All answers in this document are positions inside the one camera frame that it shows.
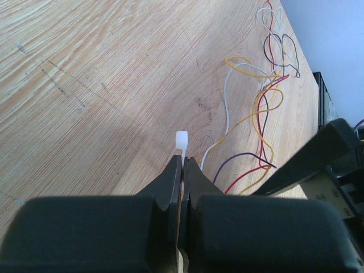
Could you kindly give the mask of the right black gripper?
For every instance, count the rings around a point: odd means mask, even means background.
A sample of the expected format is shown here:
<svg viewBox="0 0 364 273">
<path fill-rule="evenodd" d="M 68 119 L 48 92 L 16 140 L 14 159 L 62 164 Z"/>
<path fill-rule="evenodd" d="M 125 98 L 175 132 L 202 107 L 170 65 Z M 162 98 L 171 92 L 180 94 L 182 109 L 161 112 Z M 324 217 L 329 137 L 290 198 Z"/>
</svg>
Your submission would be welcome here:
<svg viewBox="0 0 364 273">
<path fill-rule="evenodd" d="M 253 195 L 277 195 L 301 182 L 308 199 L 330 203 L 348 225 L 363 227 L 363 145 L 344 119 L 319 129 Z"/>
</svg>

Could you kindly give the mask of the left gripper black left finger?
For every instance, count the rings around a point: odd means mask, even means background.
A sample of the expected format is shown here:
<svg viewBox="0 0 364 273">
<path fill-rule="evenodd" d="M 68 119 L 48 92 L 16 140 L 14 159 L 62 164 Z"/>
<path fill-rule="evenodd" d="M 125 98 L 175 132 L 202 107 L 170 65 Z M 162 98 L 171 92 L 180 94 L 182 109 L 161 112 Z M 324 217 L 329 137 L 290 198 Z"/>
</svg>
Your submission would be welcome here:
<svg viewBox="0 0 364 273">
<path fill-rule="evenodd" d="M 180 156 L 135 195 L 27 201 L 1 244 L 2 272 L 177 272 Z"/>
</svg>

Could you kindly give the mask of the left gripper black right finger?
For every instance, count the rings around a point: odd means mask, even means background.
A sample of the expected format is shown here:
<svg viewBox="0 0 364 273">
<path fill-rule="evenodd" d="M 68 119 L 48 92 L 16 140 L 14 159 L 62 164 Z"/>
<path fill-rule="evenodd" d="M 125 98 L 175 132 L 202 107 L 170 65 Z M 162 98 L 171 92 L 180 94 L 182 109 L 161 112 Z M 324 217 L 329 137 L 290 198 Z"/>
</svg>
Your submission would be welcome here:
<svg viewBox="0 0 364 273">
<path fill-rule="evenodd" d="M 194 158 L 189 194 L 189 272 L 358 272 L 348 230 L 326 202 L 225 195 Z"/>
</svg>

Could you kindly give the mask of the white zip tie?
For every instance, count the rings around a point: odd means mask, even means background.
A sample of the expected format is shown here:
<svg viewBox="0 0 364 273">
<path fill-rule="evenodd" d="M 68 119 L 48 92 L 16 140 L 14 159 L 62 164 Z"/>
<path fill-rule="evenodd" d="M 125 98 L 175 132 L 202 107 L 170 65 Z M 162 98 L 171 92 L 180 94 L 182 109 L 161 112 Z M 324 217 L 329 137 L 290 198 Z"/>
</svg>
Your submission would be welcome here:
<svg viewBox="0 0 364 273">
<path fill-rule="evenodd" d="M 188 148 L 188 132 L 177 131 L 175 138 L 175 147 L 177 150 L 181 150 L 181 163 L 184 166 L 185 154 Z"/>
</svg>

